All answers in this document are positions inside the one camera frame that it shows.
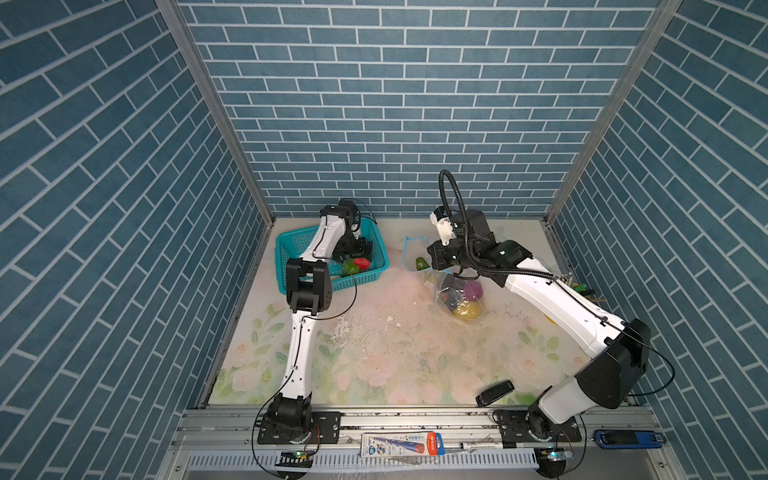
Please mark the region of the yellow toy lemon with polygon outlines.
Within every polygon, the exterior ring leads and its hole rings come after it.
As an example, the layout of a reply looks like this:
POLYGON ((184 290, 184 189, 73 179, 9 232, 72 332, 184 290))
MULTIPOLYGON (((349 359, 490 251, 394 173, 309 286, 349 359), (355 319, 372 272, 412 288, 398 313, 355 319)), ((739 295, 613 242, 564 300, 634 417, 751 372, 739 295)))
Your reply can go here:
POLYGON ((456 308, 452 311, 452 314, 459 320, 471 321, 481 317, 484 312, 484 307, 480 302, 462 301, 457 304, 456 308))

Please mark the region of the red toy strawberry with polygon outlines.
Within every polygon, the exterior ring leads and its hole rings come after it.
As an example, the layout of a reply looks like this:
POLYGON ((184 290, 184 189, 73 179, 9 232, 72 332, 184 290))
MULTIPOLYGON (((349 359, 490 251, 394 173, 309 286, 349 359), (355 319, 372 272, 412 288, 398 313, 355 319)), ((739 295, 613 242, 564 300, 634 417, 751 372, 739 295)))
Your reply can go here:
POLYGON ((370 268, 371 262, 366 258, 355 258, 353 264, 356 265, 361 271, 366 271, 370 268))

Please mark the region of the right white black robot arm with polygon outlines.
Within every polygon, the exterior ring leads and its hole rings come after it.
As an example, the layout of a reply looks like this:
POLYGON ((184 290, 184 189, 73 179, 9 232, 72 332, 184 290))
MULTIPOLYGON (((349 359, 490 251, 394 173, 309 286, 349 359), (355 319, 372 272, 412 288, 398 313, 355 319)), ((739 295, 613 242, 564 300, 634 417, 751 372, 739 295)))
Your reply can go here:
POLYGON ((427 248, 436 270, 472 269, 537 308, 587 354, 574 375, 550 386, 529 406, 530 434, 548 441, 593 407, 618 408, 645 374, 650 329, 625 321, 584 298, 519 243, 499 242, 482 212, 437 207, 430 215, 439 238, 427 248))

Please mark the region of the purple toy onion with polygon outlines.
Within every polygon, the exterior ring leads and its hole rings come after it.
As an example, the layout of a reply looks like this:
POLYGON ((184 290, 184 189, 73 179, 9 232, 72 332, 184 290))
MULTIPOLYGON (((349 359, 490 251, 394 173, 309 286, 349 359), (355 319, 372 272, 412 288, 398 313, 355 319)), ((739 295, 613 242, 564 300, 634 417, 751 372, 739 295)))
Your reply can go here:
POLYGON ((463 295, 466 301, 479 301, 483 297, 483 287, 479 281, 468 280, 463 287, 463 295))

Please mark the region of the clear zip top bag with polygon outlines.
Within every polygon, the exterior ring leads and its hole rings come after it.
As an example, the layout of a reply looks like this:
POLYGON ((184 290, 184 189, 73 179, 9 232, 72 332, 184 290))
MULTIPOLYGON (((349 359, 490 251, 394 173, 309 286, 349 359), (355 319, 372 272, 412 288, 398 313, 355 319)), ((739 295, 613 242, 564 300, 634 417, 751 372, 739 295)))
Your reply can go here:
POLYGON ((457 304, 466 301, 463 295, 465 282, 476 279, 463 279, 450 271, 434 270, 431 267, 431 259, 427 252, 428 243, 426 237, 405 237, 403 242, 401 259, 403 267, 409 272, 416 273, 431 292, 433 303, 453 316, 452 311, 456 308, 457 304), (418 271, 415 267, 415 260, 417 257, 425 258, 429 262, 430 268, 418 271))

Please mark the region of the green yellow toy corn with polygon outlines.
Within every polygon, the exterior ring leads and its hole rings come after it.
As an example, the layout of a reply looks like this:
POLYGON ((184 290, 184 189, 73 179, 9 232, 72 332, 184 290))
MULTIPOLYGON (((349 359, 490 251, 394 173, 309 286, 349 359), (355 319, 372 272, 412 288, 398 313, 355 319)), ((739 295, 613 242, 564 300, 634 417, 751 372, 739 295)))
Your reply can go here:
POLYGON ((429 262, 423 257, 417 257, 415 260, 415 267, 418 271, 426 270, 430 268, 429 262))

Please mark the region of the teal plastic basket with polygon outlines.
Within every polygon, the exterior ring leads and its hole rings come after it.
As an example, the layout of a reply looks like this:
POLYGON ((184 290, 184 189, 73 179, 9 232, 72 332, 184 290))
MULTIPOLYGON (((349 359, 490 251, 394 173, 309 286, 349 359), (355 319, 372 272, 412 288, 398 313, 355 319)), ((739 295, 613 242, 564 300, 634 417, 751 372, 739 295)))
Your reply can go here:
MULTIPOLYGON (((287 260, 289 258, 298 258, 310 245, 317 230, 317 226, 306 227, 284 232, 276 237, 276 279, 281 294, 286 294, 285 267, 287 260)), ((358 286, 378 280, 381 274, 390 265, 386 246, 377 224, 369 218, 363 218, 360 227, 360 236, 372 243, 372 257, 370 259, 369 268, 367 270, 361 270, 355 275, 356 284, 358 286)), ((334 292, 354 287, 350 277, 341 276, 341 264, 332 262, 329 266, 329 271, 332 277, 332 288, 334 292)))

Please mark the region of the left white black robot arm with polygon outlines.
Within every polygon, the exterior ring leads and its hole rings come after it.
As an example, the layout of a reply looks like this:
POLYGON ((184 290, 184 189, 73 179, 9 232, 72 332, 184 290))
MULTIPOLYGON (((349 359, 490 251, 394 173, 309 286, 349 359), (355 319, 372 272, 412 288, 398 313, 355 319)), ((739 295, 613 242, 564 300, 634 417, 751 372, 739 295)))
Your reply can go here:
POLYGON ((291 340, 284 379, 265 403, 259 433, 263 441, 299 444, 312 436, 312 343, 320 315, 330 307, 333 289, 330 264, 369 252, 368 242, 355 235, 360 213, 350 201, 321 210, 317 232, 309 245, 285 265, 285 290, 291 311, 291 340))

